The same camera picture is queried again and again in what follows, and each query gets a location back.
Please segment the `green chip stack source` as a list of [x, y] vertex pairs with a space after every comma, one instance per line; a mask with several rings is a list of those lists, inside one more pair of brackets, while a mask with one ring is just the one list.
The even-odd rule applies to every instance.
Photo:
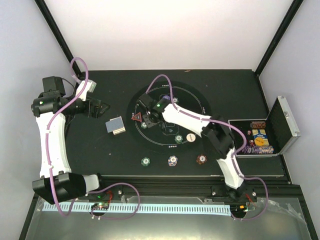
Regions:
[[147, 167], [151, 163], [151, 160], [148, 157], [144, 157], [140, 163], [142, 166]]

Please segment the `green chips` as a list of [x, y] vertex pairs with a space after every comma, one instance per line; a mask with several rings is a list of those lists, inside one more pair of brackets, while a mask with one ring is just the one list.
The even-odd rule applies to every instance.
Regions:
[[174, 141], [176, 143], [181, 143], [183, 141], [183, 136], [180, 135], [180, 134], [177, 134], [175, 137], [174, 137]]
[[142, 122], [140, 126], [141, 126], [142, 129], [147, 129], [148, 128], [148, 126], [147, 126], [147, 124], [145, 122]]
[[179, 99], [176, 98], [176, 97], [174, 97], [174, 98], [172, 99], [172, 102], [173, 102], [174, 104], [178, 104], [178, 103], [179, 103]]

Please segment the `red triangular button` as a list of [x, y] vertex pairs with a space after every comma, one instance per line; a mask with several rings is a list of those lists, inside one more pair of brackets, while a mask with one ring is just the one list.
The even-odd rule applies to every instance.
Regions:
[[137, 121], [137, 122], [140, 122], [140, 123], [141, 123], [141, 122], [143, 121], [141, 112], [138, 112], [137, 114], [133, 115], [133, 116], [131, 117], [131, 120]]

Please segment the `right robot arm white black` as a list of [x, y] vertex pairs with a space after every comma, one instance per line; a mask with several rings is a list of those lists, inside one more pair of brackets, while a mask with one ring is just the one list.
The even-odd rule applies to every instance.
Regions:
[[220, 116], [198, 114], [165, 98], [157, 101], [147, 93], [138, 98], [137, 105], [146, 113], [151, 123], [175, 124], [199, 136], [208, 152], [206, 155], [216, 159], [223, 173], [228, 198], [238, 202], [246, 195], [245, 176], [236, 159], [230, 124], [224, 122]]

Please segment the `purple round button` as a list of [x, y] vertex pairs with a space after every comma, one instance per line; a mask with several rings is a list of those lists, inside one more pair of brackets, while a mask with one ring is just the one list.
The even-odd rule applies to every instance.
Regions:
[[162, 97], [163, 99], [166, 99], [166, 100], [171, 100], [171, 98], [170, 98], [170, 96], [169, 95], [164, 95], [163, 97]]

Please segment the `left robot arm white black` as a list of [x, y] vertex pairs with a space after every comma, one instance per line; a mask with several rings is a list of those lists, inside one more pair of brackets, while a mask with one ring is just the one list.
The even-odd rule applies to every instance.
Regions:
[[92, 80], [81, 81], [72, 96], [66, 97], [63, 79], [57, 76], [42, 80], [43, 92], [34, 99], [31, 110], [35, 116], [41, 141], [41, 168], [39, 179], [32, 182], [33, 191], [50, 204], [83, 197], [90, 193], [103, 199], [108, 192], [98, 174], [73, 173], [67, 158], [65, 130], [67, 117], [84, 114], [101, 117], [110, 105], [88, 96], [95, 90]]

